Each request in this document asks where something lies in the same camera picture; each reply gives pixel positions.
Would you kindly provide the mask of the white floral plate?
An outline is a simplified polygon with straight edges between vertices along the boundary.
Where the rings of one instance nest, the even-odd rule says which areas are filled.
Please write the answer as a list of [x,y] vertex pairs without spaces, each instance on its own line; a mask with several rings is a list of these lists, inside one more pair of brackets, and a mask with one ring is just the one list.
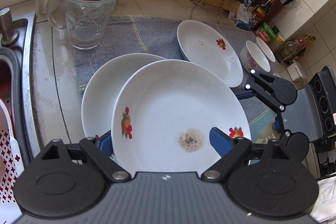
[[214,28],[185,20],[177,28],[177,40],[186,60],[208,69],[228,87],[242,83],[243,68],[235,50]]
[[219,160],[210,131],[251,138],[232,90],[207,69],[182,60],[144,66],[127,80],[113,110],[117,164],[137,172],[203,173]]

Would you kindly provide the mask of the grey checked dish towel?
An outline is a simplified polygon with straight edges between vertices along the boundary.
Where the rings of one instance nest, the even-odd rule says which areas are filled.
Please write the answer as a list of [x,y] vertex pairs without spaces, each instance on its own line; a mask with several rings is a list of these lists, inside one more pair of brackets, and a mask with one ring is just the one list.
[[[144,16],[112,16],[101,43],[88,51],[73,50],[80,95],[83,98],[87,84],[94,73],[108,61],[131,53],[148,53],[166,59],[182,57],[177,40],[177,28],[181,23],[177,19],[165,19]],[[219,32],[238,54],[246,40],[255,40],[255,35],[248,31],[206,23]],[[272,132],[276,114],[256,97],[240,101],[252,136],[258,139],[263,129]]]

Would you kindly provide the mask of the white bowl pink flowers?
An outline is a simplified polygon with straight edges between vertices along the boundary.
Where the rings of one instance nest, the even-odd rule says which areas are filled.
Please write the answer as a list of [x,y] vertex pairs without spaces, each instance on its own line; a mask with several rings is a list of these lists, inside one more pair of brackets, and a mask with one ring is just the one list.
[[250,72],[252,69],[269,73],[271,67],[263,51],[252,41],[247,40],[240,51],[240,62],[243,68]]

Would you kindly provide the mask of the white red colander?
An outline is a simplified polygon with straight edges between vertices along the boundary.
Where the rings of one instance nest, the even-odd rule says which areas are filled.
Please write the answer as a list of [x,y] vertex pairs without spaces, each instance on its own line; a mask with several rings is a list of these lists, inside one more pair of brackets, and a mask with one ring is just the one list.
[[13,223],[21,216],[14,198],[14,184],[24,170],[11,114],[1,101],[1,223]]

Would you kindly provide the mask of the plain white bowl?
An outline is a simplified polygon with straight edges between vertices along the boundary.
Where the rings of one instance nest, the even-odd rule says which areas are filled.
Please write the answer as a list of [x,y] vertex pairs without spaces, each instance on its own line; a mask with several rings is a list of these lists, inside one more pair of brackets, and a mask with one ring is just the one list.
[[259,46],[259,48],[262,50],[264,55],[267,57],[267,59],[271,61],[272,63],[274,63],[276,61],[276,58],[273,52],[271,51],[271,49],[266,44],[266,42],[264,42],[261,38],[256,37],[256,43]]

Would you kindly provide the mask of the blue white salt bag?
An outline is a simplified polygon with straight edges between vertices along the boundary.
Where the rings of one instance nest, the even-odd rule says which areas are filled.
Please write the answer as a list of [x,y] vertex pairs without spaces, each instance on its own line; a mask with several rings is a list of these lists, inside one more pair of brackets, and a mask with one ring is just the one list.
[[250,31],[252,27],[251,0],[244,0],[244,3],[239,5],[236,13],[230,11],[228,20],[234,23],[236,27]]

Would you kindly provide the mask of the white jacket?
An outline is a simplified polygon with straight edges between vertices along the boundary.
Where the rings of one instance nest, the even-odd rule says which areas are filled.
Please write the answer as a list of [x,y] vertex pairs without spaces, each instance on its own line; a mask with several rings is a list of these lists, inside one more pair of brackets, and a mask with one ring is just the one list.
[[335,176],[318,182],[319,194],[311,216],[319,223],[335,223],[336,187]]

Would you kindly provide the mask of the dark vinegar bottle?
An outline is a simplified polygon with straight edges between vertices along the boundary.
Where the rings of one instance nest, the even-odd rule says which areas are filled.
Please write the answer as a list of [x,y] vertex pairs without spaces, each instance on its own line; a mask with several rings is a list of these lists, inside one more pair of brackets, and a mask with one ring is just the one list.
[[269,14],[273,4],[277,0],[267,0],[256,5],[251,12],[251,29],[255,30],[264,18]]

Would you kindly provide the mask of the steel sink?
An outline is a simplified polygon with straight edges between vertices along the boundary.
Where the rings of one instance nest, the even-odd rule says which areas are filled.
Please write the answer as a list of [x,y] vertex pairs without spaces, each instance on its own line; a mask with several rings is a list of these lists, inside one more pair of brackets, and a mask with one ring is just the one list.
[[33,12],[13,19],[8,7],[1,9],[1,98],[13,118],[24,166],[40,151],[33,104],[35,21]]

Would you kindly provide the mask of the clear oil bottle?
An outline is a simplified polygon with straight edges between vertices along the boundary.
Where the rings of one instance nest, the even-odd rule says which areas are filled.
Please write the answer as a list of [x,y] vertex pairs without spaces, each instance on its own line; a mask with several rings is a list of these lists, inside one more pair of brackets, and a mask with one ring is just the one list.
[[274,53],[276,60],[280,63],[291,57],[297,50],[298,43],[295,41],[285,42],[283,46]]

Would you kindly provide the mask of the green lidded sauce jar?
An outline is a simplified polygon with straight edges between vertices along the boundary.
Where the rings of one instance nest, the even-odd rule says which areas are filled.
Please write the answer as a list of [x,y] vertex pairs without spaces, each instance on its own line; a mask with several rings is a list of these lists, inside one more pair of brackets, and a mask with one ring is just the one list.
[[259,28],[255,31],[255,35],[260,39],[262,39],[267,44],[276,39],[276,34],[273,32],[273,30],[266,22],[262,23],[259,26]]

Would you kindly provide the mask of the glass mug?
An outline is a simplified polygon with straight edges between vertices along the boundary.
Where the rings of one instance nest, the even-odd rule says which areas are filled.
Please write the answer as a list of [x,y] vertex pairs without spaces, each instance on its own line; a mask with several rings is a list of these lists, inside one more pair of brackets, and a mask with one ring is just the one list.
[[116,1],[48,0],[46,16],[73,47],[90,50],[99,45]]

